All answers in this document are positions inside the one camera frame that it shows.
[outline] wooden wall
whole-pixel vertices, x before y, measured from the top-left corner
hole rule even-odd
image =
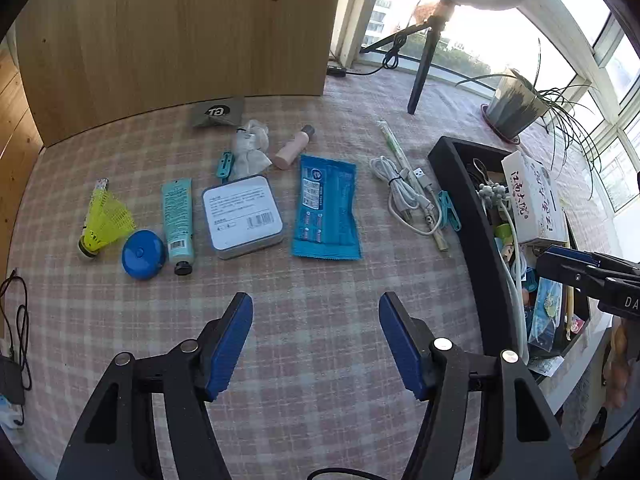
[[[0,277],[6,277],[9,244],[22,194],[42,147],[20,73],[0,43]],[[0,327],[0,337],[4,323]]]
[[[20,71],[46,146],[155,108],[320,95],[337,0],[30,0]]]

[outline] hand cream tube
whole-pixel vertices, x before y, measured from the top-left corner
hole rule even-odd
[[[175,264],[174,272],[179,276],[191,274],[194,257],[190,178],[162,185],[162,216],[169,261]]]

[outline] table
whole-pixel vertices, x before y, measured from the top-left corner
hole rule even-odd
[[[349,466],[400,477],[425,404],[402,385],[378,322],[379,296],[396,291],[412,316],[466,351],[481,352],[481,338],[455,233],[444,231],[450,250],[441,253],[432,239],[401,227],[386,210],[387,186],[367,166],[374,156],[390,156],[376,120],[388,121],[409,160],[430,177],[426,157],[442,135],[514,149],[483,123],[479,106],[485,100],[460,88],[430,80],[417,113],[408,115],[412,81],[412,75],[382,71],[328,78],[321,98],[246,100],[245,120],[255,118],[270,128],[271,155],[311,123],[316,135],[308,153],[357,165],[354,215],[364,256],[358,262],[290,256],[297,167],[268,171],[286,240],[234,260],[217,259],[200,195],[216,183],[218,159],[230,147],[232,130],[192,129],[189,105],[105,124],[40,156],[18,213],[9,268],[18,267],[29,287],[34,385],[27,394],[25,450],[51,464],[45,476],[54,474],[84,404],[116,353],[127,350],[139,358],[164,353],[199,334],[242,290],[254,299],[254,323],[229,389],[209,405],[231,475],[287,480],[322,466]],[[537,125],[521,137],[521,149],[549,168],[552,138]],[[579,248],[609,251],[604,215],[588,200],[584,161],[569,152],[561,171],[560,161],[552,174],[570,206]],[[158,234],[161,184],[193,179],[196,261],[190,276],[175,276],[166,265],[149,282],[136,282],[120,265],[122,242],[105,248],[96,262],[78,259],[88,197],[103,177],[136,224]],[[9,310],[18,300],[12,289]],[[592,315],[590,331],[602,321],[597,309]],[[547,396],[585,352],[584,344],[574,346],[545,384]],[[170,480],[176,475],[162,399],[154,402],[162,466]],[[473,460],[478,413],[479,394],[473,394],[459,470]]]

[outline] wet wipes package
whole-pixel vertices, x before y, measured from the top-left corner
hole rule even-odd
[[[291,252],[294,256],[359,260],[360,242],[351,212],[356,166],[300,156],[300,202]]]

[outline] flower pot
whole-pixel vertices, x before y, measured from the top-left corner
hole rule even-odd
[[[521,77],[516,71],[507,70],[507,74]],[[504,140],[514,140],[547,111],[548,107],[531,91],[529,82],[503,77],[484,118]]]

